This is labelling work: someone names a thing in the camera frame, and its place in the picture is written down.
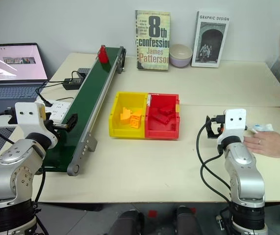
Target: laptop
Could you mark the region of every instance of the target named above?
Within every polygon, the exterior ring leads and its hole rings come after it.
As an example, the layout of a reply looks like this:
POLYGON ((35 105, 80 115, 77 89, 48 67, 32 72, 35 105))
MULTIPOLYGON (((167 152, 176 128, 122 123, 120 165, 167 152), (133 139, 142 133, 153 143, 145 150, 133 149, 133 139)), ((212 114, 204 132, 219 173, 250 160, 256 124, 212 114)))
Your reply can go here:
POLYGON ((0 113, 16 102, 34 102, 47 80, 36 43, 0 45, 0 113))

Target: laptop keyboard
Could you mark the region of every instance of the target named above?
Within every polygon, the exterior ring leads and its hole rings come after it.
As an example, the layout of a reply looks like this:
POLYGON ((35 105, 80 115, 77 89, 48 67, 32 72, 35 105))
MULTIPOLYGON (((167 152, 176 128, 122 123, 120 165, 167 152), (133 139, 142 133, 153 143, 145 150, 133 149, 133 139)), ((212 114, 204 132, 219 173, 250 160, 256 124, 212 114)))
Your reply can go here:
POLYGON ((27 99, 36 98, 38 86, 0 87, 0 99, 27 99))

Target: plastic storage bin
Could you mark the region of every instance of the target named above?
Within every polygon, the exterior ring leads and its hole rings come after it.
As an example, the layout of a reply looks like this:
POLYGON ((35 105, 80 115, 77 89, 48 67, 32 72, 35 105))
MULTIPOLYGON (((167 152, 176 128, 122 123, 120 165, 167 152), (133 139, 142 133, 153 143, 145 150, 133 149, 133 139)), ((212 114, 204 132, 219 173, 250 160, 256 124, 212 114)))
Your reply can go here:
POLYGON ((179 123, 179 95, 148 95, 145 116, 146 139, 178 139, 179 123))
POLYGON ((148 93, 117 92, 109 116, 109 135, 119 138, 144 139, 147 99, 148 93), (130 109, 133 113, 142 109, 141 124, 138 129, 120 122, 120 114, 123 112, 123 107, 130 109))

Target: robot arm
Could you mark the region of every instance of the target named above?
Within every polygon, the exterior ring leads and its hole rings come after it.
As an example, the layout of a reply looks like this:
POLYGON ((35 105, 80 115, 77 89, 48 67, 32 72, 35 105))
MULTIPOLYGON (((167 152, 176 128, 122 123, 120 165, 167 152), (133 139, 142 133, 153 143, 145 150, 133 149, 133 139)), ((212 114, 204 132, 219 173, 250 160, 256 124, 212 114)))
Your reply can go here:
POLYGON ((230 176, 232 227, 241 235, 267 235, 264 181, 256 168, 255 156, 242 143, 246 110, 226 110, 223 116, 211 120, 219 120, 222 125, 218 135, 213 134, 210 122, 206 130, 208 137, 217 138, 219 152, 225 154, 225 168, 230 176))
POLYGON ((55 129, 71 131, 77 121, 55 125, 46 119, 45 107, 37 103, 16 103, 16 119, 25 139, 18 140, 0 155, 0 235, 35 234, 36 204, 31 201, 34 175, 42 166, 46 151, 56 146, 55 129))

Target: yellow bin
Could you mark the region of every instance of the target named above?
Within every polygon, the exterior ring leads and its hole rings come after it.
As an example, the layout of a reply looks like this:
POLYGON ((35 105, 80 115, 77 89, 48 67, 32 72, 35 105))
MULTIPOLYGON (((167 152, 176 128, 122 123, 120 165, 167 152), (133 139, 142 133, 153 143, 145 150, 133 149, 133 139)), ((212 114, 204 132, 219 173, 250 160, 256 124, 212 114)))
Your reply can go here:
POLYGON ((148 93, 117 92, 109 116, 109 135, 119 138, 144 139, 147 100, 148 93), (140 128, 136 129, 129 124, 122 124, 120 122, 120 114, 123 112, 123 107, 130 109, 133 113, 142 109, 140 128))

